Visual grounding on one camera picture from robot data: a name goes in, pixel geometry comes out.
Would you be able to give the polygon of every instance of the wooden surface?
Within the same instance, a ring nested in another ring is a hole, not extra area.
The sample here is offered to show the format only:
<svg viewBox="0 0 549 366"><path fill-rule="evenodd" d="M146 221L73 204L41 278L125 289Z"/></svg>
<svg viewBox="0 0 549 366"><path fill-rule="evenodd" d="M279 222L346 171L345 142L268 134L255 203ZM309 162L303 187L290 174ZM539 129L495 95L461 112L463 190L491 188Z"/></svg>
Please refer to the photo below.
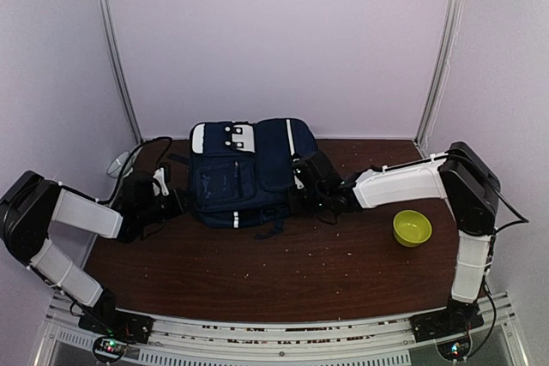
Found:
<svg viewBox="0 0 549 366"><path fill-rule="evenodd" d="M137 169L152 170L164 144L143 149ZM186 153L187 145L174 142L171 152ZM319 146L341 174L419 157L410 141ZM185 184L183 165L172 162L172 174L173 187ZM393 217L408 208L433 226L429 242L416 249L392 234ZM343 215L336 226L292 217L283 234L254 240L270 227L214 230L185 215L143 242L98 239L86 270L115 292L121 308L216 321L356 319L446 303L458 237L444 201L385 205Z"/></svg>

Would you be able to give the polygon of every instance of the wall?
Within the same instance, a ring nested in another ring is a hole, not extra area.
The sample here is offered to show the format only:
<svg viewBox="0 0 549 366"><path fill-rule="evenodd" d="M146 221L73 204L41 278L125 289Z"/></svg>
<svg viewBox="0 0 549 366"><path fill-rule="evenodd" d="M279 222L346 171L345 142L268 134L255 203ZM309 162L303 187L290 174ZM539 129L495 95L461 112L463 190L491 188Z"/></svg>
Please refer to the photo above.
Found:
<svg viewBox="0 0 549 366"><path fill-rule="evenodd" d="M107 60L97 0L0 0L0 193L27 169L90 195L132 146ZM57 228L77 261L89 235ZM29 364L50 291L0 245L0 364Z"/></svg>
<svg viewBox="0 0 549 366"><path fill-rule="evenodd" d="M321 137L413 137L447 0L110 0L143 135L302 117Z"/></svg>
<svg viewBox="0 0 549 366"><path fill-rule="evenodd" d="M467 141L532 223L498 236L490 280L507 290L533 355L546 364L549 296L549 0L465 0L428 151ZM499 224L511 219L501 206Z"/></svg>

